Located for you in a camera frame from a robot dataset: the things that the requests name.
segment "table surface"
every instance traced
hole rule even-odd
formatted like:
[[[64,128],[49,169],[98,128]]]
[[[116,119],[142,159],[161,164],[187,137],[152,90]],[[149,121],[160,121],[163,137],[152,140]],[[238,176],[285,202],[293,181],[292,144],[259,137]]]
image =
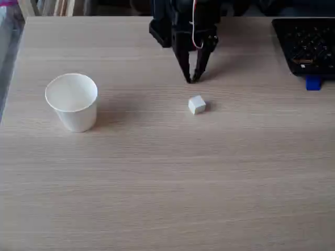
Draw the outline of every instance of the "table surface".
[[[0,129],[0,249],[333,250],[335,85],[305,90],[269,18],[223,19],[186,84],[149,20],[28,19]],[[99,89],[86,133],[44,100],[67,72]]]

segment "cup rim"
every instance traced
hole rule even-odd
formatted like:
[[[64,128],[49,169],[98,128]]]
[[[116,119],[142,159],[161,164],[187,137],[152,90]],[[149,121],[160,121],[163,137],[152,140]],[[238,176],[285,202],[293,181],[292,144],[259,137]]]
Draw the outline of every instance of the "cup rim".
[[[95,86],[95,89],[96,89],[96,96],[95,96],[94,100],[93,100],[89,105],[87,105],[87,106],[85,106],[85,107],[83,107],[83,108],[80,108],[80,109],[77,109],[77,110],[72,110],[72,111],[70,111],[70,110],[62,110],[62,109],[59,109],[59,108],[53,106],[53,105],[49,102],[48,97],[47,97],[47,91],[48,91],[48,89],[50,88],[50,86],[53,85],[58,79],[60,79],[60,78],[62,78],[62,77],[66,77],[66,76],[71,76],[71,75],[84,76],[84,77],[89,78],[89,79],[92,81],[92,83],[94,84],[94,86]],[[82,110],[87,109],[88,107],[90,107],[91,105],[94,104],[94,102],[96,101],[96,99],[97,99],[97,97],[98,97],[98,87],[96,86],[96,84],[95,84],[95,82],[93,81],[93,79],[91,79],[91,78],[90,78],[89,76],[87,76],[87,75],[80,74],[80,73],[66,73],[66,74],[63,74],[63,75],[59,75],[59,76],[56,77],[54,80],[52,80],[52,81],[46,86],[46,90],[45,90],[44,95],[45,95],[46,101],[47,101],[47,103],[49,104],[49,106],[51,106],[51,107],[52,107],[54,110],[56,110],[56,111],[59,111],[59,112],[79,112],[79,111],[82,111]]]

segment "white cube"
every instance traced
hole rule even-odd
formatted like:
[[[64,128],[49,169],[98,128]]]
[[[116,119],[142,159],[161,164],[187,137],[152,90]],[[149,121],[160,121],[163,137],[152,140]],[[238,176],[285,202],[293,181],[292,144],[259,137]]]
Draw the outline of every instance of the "white cube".
[[[199,95],[189,99],[188,107],[193,114],[198,114],[205,111],[206,103],[204,102],[203,98],[201,98],[201,96]]]

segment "keyboard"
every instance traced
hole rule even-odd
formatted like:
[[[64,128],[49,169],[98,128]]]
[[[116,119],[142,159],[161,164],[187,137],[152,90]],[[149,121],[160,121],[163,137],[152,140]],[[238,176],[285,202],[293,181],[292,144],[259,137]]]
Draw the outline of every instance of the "keyboard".
[[[287,64],[296,76],[335,78],[335,19],[274,19]]]

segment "white paper cup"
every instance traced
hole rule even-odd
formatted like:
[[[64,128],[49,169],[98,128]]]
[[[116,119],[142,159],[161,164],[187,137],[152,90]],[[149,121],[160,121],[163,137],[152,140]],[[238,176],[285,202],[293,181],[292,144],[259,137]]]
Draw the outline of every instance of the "white paper cup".
[[[77,73],[61,75],[46,88],[48,104],[72,132],[84,132],[94,125],[97,96],[94,81]]]

